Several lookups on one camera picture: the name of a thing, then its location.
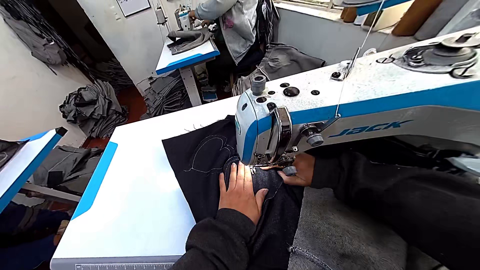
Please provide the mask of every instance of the heart-shaped stitching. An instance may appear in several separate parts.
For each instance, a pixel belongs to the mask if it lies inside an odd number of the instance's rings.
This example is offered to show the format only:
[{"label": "heart-shaped stitching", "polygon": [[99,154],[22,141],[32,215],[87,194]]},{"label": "heart-shaped stitching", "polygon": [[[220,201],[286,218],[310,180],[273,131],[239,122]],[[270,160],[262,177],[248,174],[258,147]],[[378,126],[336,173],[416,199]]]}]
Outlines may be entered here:
[{"label": "heart-shaped stitching", "polygon": [[190,166],[190,168],[188,170],[183,170],[184,172],[189,172],[191,170],[194,170],[194,171],[197,171],[197,172],[205,172],[205,173],[208,173],[208,172],[211,172],[213,170],[223,170],[223,166],[222,168],[213,168],[213,169],[210,169],[208,171],[202,171],[202,170],[198,170],[195,168],[195,159],[197,157],[197,154],[198,152],[200,151],[200,149],[202,147],[204,147],[209,141],[212,141],[212,140],[221,140],[222,141],[222,146],[220,147],[220,149],[218,150],[219,152],[222,151],[223,149],[227,149],[229,151],[229,155],[228,155],[228,158],[230,159],[233,155],[235,155],[235,149],[228,145],[227,144],[227,138],[222,136],[222,135],[210,135],[208,137],[206,137],[205,139],[203,139],[200,144],[199,144],[199,147],[197,147],[197,149],[195,150],[195,154],[193,155],[193,161],[192,161],[192,165]]}]

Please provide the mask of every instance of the person's left hand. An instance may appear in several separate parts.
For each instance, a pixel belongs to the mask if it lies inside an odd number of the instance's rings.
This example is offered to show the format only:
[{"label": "person's left hand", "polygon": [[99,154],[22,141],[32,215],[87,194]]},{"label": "person's left hand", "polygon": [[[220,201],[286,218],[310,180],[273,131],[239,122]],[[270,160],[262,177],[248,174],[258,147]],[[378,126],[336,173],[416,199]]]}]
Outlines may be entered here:
[{"label": "person's left hand", "polygon": [[262,213],[262,204],[268,189],[263,188],[253,194],[252,173],[248,166],[241,162],[237,165],[232,163],[230,170],[230,183],[228,190],[225,186],[225,176],[223,173],[219,176],[220,181],[220,202],[218,209],[230,208],[249,217],[255,226]]}]

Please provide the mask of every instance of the black sleeve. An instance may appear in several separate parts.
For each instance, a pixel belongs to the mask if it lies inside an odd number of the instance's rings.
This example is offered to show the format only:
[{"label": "black sleeve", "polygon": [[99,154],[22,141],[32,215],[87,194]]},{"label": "black sleeve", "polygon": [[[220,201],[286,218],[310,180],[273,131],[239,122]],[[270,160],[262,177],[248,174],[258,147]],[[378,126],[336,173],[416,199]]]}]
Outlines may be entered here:
[{"label": "black sleeve", "polygon": [[188,235],[185,254],[171,269],[244,270],[248,264],[246,242],[255,224],[244,214],[223,208],[215,219],[197,223]]},{"label": "black sleeve", "polygon": [[359,153],[316,159],[311,187],[389,224],[450,270],[478,269],[480,185],[459,176],[369,162]]}]

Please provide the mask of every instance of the window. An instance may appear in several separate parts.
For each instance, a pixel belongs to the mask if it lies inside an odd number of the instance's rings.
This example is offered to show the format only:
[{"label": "window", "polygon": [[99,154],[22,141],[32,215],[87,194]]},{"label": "window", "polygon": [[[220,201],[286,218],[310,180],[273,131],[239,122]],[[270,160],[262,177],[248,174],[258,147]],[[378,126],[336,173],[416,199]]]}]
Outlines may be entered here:
[{"label": "window", "polygon": [[290,3],[297,3],[301,5],[308,5],[308,6],[313,6],[313,7],[320,7],[320,8],[325,8],[327,10],[342,10],[343,7],[338,7],[333,5],[333,0],[327,1],[327,0],[280,0],[280,2],[290,2]]}]

